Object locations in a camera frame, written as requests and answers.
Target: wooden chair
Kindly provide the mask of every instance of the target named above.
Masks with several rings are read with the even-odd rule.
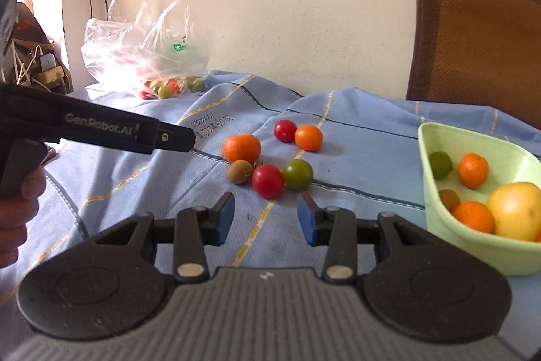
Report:
[[[541,129],[541,0],[417,0],[407,99],[489,105]]]

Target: metal screw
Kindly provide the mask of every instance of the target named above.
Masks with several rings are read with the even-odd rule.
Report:
[[[325,217],[331,221],[334,220],[334,217],[336,216],[336,213],[340,211],[339,207],[325,207],[324,213]]]
[[[333,265],[327,268],[325,274],[329,279],[346,280],[353,275],[353,270],[349,266]]]
[[[201,266],[200,264],[182,264],[177,268],[177,274],[180,277],[199,277],[204,272],[205,268],[203,268],[203,266]]]

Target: green cherry tomato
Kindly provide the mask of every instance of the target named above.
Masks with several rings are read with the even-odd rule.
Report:
[[[154,92],[158,93],[158,90],[162,86],[163,82],[161,80],[153,80],[150,82],[150,89],[152,89]]]
[[[314,179],[314,170],[304,159],[292,159],[282,170],[286,187],[292,190],[306,189]]]
[[[194,80],[193,82],[190,82],[190,85],[188,87],[191,92],[199,92],[205,89],[205,81],[202,78],[198,78]]]
[[[158,89],[158,97],[160,97],[162,100],[166,100],[168,98],[171,98],[172,96],[173,91],[169,86],[163,85],[160,87],[160,89]]]

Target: finger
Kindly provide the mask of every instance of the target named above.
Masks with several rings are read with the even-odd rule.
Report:
[[[24,199],[41,196],[45,191],[45,173],[41,167],[28,172],[21,185],[21,195]]]
[[[25,225],[17,228],[0,229],[0,253],[17,249],[26,242],[27,238],[28,234]]]
[[[40,205],[37,199],[26,200],[21,196],[0,201],[0,228],[15,228],[31,221]]]
[[[6,268],[6,266],[14,264],[18,258],[19,252],[16,249],[6,253],[0,253],[0,268]]]

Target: black handheld device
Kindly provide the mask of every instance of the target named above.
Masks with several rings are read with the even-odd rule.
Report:
[[[511,305],[489,265],[392,213],[357,219],[299,195],[313,268],[219,268],[231,193],[176,218],[136,215],[33,269],[17,293],[36,333],[6,361],[521,361],[497,333]],[[172,244],[167,273],[154,266]],[[357,245],[377,265],[358,274]]]
[[[0,0],[0,67],[17,20],[17,0]],[[150,154],[154,149],[189,151],[190,128],[155,118],[51,94],[0,85],[0,199],[17,194],[26,174],[46,157],[44,142],[61,138]]]

